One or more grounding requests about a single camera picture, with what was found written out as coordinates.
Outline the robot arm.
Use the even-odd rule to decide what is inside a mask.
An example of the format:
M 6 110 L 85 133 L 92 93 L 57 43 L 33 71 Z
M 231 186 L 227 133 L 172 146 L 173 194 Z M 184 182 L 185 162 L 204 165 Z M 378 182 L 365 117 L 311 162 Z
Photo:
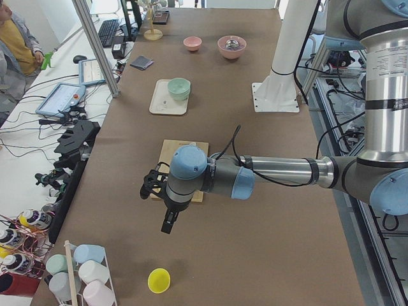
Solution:
M 389 215 L 407 213 L 407 2 L 330 1 L 326 33 L 367 51 L 365 146 L 356 157 L 208 157 L 185 145 L 173 155 L 159 196 L 170 233 L 196 191 L 247 199 L 255 180 L 289 187 L 317 184 L 350 194 Z

